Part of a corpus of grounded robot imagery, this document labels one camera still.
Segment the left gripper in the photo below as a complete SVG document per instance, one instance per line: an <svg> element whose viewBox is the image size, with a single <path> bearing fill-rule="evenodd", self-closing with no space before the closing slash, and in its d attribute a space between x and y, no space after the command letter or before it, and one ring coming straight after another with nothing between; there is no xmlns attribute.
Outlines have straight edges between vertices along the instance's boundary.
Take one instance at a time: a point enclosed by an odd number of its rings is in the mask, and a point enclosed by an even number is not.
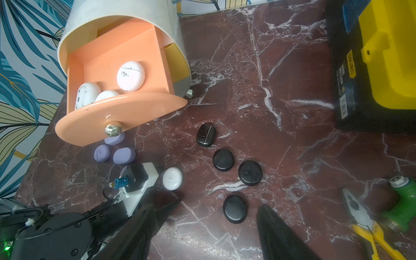
<svg viewBox="0 0 416 260"><path fill-rule="evenodd" d="M85 213L62 214L1 199L1 259L90 260L136 208L136 199L124 195Z"/></svg>

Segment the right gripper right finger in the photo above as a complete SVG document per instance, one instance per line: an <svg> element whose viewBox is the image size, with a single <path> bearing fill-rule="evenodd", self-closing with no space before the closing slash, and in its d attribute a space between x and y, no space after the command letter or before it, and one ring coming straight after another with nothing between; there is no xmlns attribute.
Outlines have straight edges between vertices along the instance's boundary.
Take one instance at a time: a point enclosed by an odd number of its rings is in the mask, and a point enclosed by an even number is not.
<svg viewBox="0 0 416 260"><path fill-rule="evenodd" d="M320 259L270 206L258 208L256 223L265 260Z"/></svg>

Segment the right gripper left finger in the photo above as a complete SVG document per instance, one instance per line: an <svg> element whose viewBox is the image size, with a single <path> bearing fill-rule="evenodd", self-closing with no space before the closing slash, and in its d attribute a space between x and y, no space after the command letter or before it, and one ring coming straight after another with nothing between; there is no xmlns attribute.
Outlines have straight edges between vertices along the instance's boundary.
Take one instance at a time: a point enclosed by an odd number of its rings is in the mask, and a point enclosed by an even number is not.
<svg viewBox="0 0 416 260"><path fill-rule="evenodd" d="M145 260L152 238L168 216L180 205L181 198L161 206L145 197L133 208L131 217L123 202L106 201L91 210L94 242L92 260Z"/></svg>

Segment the white oblong earphone case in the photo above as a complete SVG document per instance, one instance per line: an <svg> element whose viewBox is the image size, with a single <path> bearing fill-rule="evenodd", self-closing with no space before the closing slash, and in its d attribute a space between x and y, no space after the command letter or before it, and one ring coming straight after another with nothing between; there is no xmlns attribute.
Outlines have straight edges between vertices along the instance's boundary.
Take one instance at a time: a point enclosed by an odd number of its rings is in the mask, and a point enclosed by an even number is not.
<svg viewBox="0 0 416 260"><path fill-rule="evenodd" d="M77 91L75 110L94 103L100 93L101 89L97 84L92 82L82 84Z"/></svg>

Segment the orange top drawer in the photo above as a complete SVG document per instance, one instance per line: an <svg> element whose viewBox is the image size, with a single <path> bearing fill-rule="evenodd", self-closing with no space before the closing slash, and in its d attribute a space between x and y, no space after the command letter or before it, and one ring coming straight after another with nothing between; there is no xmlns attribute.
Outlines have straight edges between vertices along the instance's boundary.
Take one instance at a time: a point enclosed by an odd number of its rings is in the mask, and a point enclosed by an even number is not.
<svg viewBox="0 0 416 260"><path fill-rule="evenodd" d="M127 92L117 84L120 67L136 61L144 67L144 85ZM55 125L63 141L86 146L107 137L105 128L115 123L123 131L183 108L187 101L175 95L162 32L144 20L132 18L68 55L67 114ZM75 110L79 87L97 84L118 96Z"/></svg>

